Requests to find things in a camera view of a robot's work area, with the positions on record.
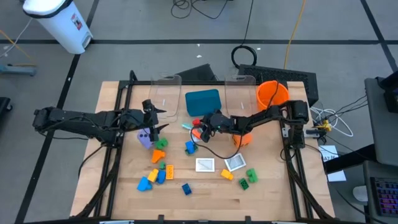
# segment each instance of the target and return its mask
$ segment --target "wooden tabletop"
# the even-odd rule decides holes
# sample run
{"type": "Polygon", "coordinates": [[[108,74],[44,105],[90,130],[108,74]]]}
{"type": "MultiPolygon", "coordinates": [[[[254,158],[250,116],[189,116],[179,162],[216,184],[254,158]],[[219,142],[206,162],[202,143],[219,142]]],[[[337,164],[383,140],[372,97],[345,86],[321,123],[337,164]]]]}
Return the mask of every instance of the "wooden tabletop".
{"type": "MultiPolygon", "coordinates": [[[[103,82],[96,112],[113,110],[117,87],[118,82],[103,82]]],[[[291,100],[307,101],[302,82],[288,82],[288,88],[291,100]]],[[[136,138],[136,131],[126,134],[114,199],[113,219],[155,220],[158,215],[163,214],[166,220],[244,220],[246,215],[256,221],[295,220],[286,164],[279,156],[283,145],[277,121],[253,129],[252,143],[241,149],[247,166],[234,171],[233,180],[220,176],[226,165],[224,160],[217,157],[216,172],[195,172],[195,158],[214,156],[203,148],[199,148],[193,156],[187,156],[184,152],[185,142],[189,141],[190,137],[189,132],[183,129],[181,124],[191,123],[193,119],[187,113],[185,94],[209,89],[219,90],[222,111],[225,113],[224,86],[183,85],[177,117],[174,117],[176,120],[160,134],[169,141],[164,161],[166,164],[174,165],[174,180],[166,180],[162,185],[153,184],[153,189],[146,192],[138,191],[137,185],[141,177],[148,176],[149,172],[159,165],[150,162],[152,152],[141,146],[136,138]],[[255,168],[259,182],[249,183],[249,188],[243,190],[238,180],[246,177],[245,172],[250,168],[255,168]],[[184,194],[181,186],[185,183],[191,187],[191,195],[184,194]]],[[[133,86],[130,108],[141,110],[141,103],[148,99],[149,92],[150,86],[133,86]]],[[[314,139],[305,141],[306,144],[318,147],[314,139]]],[[[222,156],[229,156],[236,150],[228,134],[216,134],[206,145],[222,156]]],[[[85,157],[98,146],[97,140],[90,139],[85,157]]],[[[104,154],[105,149],[88,160],[82,168],[71,215],[80,212],[98,189],[104,154]]],[[[309,190],[326,212],[334,216],[320,153],[307,147],[302,149],[302,158],[309,190]]],[[[302,216],[305,217],[302,195],[299,188],[297,189],[302,216]]],[[[104,214],[107,198],[108,191],[104,195],[101,214],[104,214]]]]}

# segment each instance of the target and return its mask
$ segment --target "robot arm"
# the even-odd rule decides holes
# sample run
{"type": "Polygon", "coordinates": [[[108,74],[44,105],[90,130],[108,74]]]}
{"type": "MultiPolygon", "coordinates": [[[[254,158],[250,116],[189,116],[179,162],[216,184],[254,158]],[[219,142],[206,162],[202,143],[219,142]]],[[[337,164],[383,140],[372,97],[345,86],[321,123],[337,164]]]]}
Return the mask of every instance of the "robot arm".
{"type": "Polygon", "coordinates": [[[101,111],[99,113],[83,113],[77,111],[64,111],[58,108],[48,107],[35,111],[33,127],[36,131],[44,133],[50,130],[64,130],[71,133],[96,138],[107,146],[116,144],[116,137],[128,131],[149,128],[151,141],[159,140],[160,130],[168,124],[155,128],[159,123],[158,110],[150,102],[142,102],[144,112],[141,110],[114,110],[101,111]]]}
{"type": "Polygon", "coordinates": [[[281,121],[290,126],[289,142],[297,147],[304,147],[303,126],[308,122],[308,106],[302,100],[286,101],[281,105],[270,106],[268,110],[260,111],[251,116],[231,116],[227,118],[220,110],[205,115],[201,120],[201,138],[208,142],[212,133],[229,133],[245,135],[253,128],[270,121],[281,121]]]}

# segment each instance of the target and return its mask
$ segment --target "floor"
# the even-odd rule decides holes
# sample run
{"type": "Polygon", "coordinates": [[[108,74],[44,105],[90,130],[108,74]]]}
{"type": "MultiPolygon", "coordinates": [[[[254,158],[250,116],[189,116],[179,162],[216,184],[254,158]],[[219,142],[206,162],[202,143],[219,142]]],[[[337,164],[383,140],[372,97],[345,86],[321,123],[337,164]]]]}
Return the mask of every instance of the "floor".
{"type": "MultiPolygon", "coordinates": [[[[178,73],[205,63],[211,65],[220,80],[237,73],[230,53],[244,37],[249,1],[228,2],[217,20],[207,19],[195,11],[186,19],[176,19],[170,15],[172,0],[75,2],[96,41],[84,54],[67,53],[38,22],[32,21],[19,45],[34,58],[37,75],[0,75],[0,96],[10,97],[14,105],[0,130],[0,178],[3,180],[0,182],[0,223],[52,220],[69,215],[86,142],[53,140],[46,154],[44,137],[31,126],[35,109],[63,105],[65,110],[93,112],[101,82],[125,80],[131,69],[139,80],[150,80],[159,73],[178,73]],[[68,86],[67,95],[61,94],[63,87],[68,86]],[[38,158],[44,161],[44,166],[40,178],[35,174],[31,180],[38,158]]],[[[198,2],[196,7],[215,15],[223,4],[222,0],[208,0],[198,2]]],[[[293,0],[254,1],[247,39],[251,43],[248,45],[257,49],[257,65],[283,67],[286,43],[300,5],[301,1],[293,0]]],[[[0,2],[0,29],[12,39],[29,20],[21,7],[17,0],[0,2]]],[[[317,106],[337,109],[351,103],[364,95],[365,78],[385,77],[396,69],[397,10],[395,0],[307,1],[295,36],[301,41],[291,46],[287,68],[317,74],[320,98],[317,106]]],[[[175,11],[178,16],[186,13],[175,11]]],[[[1,36],[1,51],[7,45],[1,36]]],[[[245,51],[236,54],[240,63],[251,63],[251,59],[245,51]]],[[[13,50],[0,58],[0,63],[29,61],[18,50],[13,50]]],[[[352,149],[373,143],[367,108],[347,113],[344,119],[354,137],[334,132],[331,137],[352,149]]],[[[339,145],[337,148],[348,152],[339,145]]],[[[350,192],[354,186],[363,184],[362,168],[345,171],[348,181],[332,185],[355,203],[350,192]]],[[[330,191],[337,217],[364,221],[333,188],[330,191]]]]}

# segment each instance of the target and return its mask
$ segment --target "orange bucket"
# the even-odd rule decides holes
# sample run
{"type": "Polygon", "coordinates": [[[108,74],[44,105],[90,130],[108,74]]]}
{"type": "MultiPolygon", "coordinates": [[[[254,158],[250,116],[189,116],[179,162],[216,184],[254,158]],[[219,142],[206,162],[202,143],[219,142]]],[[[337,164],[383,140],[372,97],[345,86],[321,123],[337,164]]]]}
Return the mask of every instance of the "orange bucket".
{"type": "MultiPolygon", "coordinates": [[[[274,95],[277,87],[277,81],[268,81],[264,82],[258,86],[256,92],[257,98],[257,108],[259,111],[267,109],[269,104],[269,100],[274,95]]],[[[279,105],[289,100],[289,91],[285,86],[278,83],[278,91],[275,94],[274,98],[270,105],[279,105]]]]}

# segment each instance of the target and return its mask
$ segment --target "black keyboard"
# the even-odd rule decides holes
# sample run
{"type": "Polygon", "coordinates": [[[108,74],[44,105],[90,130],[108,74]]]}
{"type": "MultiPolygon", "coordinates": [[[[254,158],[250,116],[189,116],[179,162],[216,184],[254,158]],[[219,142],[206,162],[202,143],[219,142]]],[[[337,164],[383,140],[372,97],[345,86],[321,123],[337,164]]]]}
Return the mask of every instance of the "black keyboard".
{"type": "Polygon", "coordinates": [[[308,104],[312,106],[318,101],[318,85],[315,73],[267,68],[252,65],[240,65],[239,75],[251,75],[258,84],[278,80],[280,83],[303,82],[307,93],[308,104]]]}
{"type": "Polygon", "coordinates": [[[398,179],[371,177],[371,184],[377,213],[398,217],[398,179]]]}

